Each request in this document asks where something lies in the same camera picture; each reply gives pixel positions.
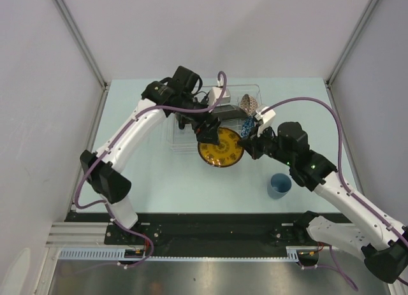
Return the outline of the aluminium frame rail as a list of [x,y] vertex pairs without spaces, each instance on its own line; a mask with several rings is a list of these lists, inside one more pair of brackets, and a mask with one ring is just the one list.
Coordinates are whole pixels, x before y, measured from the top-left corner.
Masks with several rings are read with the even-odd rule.
[[[309,223],[275,223],[275,222],[148,222],[151,223],[222,223],[222,224],[280,224],[282,226],[295,226],[297,228],[304,229],[307,234],[315,241],[323,241],[325,244],[331,244],[336,247],[346,247],[348,245],[352,247],[372,245],[379,250],[386,248],[395,241],[395,235],[388,230],[380,226],[379,224],[373,224],[371,231],[364,231],[359,227],[354,227],[350,224],[338,224],[329,221],[328,219],[318,216],[312,219]],[[137,232],[130,233],[121,229],[120,227],[112,223],[88,223],[80,224],[77,222],[70,223],[55,223],[50,231],[47,242],[49,244],[65,244],[65,245],[109,245],[109,246],[140,246],[149,237]],[[215,240],[172,240],[165,245],[156,245],[156,248],[163,248],[165,246],[174,244],[176,241],[193,241],[195,245],[200,243],[233,243],[234,241],[243,243],[256,243],[262,245],[271,244],[261,243],[259,241],[215,241]]]

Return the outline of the brown patterned small bowl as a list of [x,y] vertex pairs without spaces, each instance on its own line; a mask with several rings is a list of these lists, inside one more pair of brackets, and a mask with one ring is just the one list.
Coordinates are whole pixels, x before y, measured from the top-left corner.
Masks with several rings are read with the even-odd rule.
[[255,97],[250,96],[249,94],[244,94],[238,107],[246,112],[246,114],[252,115],[258,109],[259,104]]

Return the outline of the light blue cup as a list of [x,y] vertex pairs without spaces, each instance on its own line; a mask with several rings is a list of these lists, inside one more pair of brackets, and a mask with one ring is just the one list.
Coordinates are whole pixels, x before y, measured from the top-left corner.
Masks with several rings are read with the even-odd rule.
[[283,173],[272,175],[268,182],[267,192],[272,199],[280,199],[292,188],[290,177]]

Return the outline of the clear wire dish rack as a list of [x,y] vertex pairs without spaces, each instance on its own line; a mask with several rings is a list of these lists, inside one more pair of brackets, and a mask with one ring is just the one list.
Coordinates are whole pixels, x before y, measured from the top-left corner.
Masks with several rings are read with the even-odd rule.
[[[222,103],[219,106],[228,104],[238,106],[244,94],[255,97],[258,104],[262,104],[261,91],[258,84],[229,85],[227,91],[229,92],[229,102]],[[240,134],[244,120],[221,121],[221,126],[230,128]],[[175,114],[170,115],[167,121],[167,141],[170,149],[174,152],[193,154],[197,151],[196,135],[193,129],[187,126],[184,130],[180,130]]]

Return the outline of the black gold saucer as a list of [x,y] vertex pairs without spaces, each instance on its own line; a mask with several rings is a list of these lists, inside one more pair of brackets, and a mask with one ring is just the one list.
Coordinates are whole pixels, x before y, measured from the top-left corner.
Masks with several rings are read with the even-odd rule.
[[227,127],[218,129],[219,144],[198,142],[198,153],[209,165],[227,168],[236,164],[244,154],[244,148],[238,144],[240,135]]

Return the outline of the red black mug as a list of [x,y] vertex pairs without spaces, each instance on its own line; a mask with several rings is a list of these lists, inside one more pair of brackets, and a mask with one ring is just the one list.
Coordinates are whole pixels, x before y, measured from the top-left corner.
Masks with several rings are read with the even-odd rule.
[[194,120],[190,116],[177,112],[175,114],[175,118],[177,121],[178,128],[180,130],[184,130],[187,126],[193,128]]

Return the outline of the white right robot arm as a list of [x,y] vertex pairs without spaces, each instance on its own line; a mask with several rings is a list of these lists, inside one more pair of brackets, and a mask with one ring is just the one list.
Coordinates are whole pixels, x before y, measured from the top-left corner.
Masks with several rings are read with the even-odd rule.
[[289,168],[293,181],[338,209],[355,229],[308,212],[306,222],[294,228],[295,240],[313,240],[337,247],[362,260],[379,280],[392,284],[407,268],[407,226],[380,210],[353,189],[325,156],[310,149],[308,135],[297,122],[281,124],[277,134],[268,128],[252,133],[239,145],[253,158],[267,155]]

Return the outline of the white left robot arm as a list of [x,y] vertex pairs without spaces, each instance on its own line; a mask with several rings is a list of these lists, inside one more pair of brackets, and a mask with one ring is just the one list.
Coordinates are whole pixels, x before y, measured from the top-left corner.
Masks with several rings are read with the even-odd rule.
[[83,207],[78,202],[79,195],[83,185],[89,183],[99,194],[99,203],[106,206],[112,220],[120,226],[119,237],[128,244],[140,239],[141,229],[136,225],[138,216],[128,197],[131,182],[122,176],[122,171],[140,143],[173,112],[197,124],[195,132],[199,142],[215,144],[219,141],[220,122],[212,111],[226,93],[226,80],[218,79],[217,86],[210,91],[209,104],[196,102],[191,94],[193,88],[194,85],[171,78],[148,84],[136,108],[115,135],[95,152],[84,150],[80,156],[84,175],[75,192],[75,206]]

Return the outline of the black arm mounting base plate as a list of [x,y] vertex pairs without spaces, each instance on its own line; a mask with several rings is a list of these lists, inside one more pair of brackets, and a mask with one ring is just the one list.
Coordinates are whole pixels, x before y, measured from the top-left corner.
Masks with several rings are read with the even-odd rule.
[[304,229],[280,224],[222,224],[222,223],[143,223],[131,228],[149,237],[156,245],[165,245],[172,240],[215,241],[259,241],[273,246],[321,246]]

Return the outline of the black floral square plate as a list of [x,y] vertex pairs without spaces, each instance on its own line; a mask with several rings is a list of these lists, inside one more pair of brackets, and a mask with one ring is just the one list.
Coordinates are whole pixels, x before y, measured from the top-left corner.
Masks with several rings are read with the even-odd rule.
[[217,106],[212,113],[222,122],[229,120],[244,120],[247,117],[247,113],[243,109],[230,104]]

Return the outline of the blue patterned bowl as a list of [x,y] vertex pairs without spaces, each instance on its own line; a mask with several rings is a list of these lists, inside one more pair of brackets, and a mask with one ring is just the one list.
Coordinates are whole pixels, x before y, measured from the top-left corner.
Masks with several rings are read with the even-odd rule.
[[242,124],[242,128],[241,128],[241,137],[242,138],[247,138],[252,129],[255,127],[255,121],[253,119],[253,117],[248,117],[244,120],[244,123]]

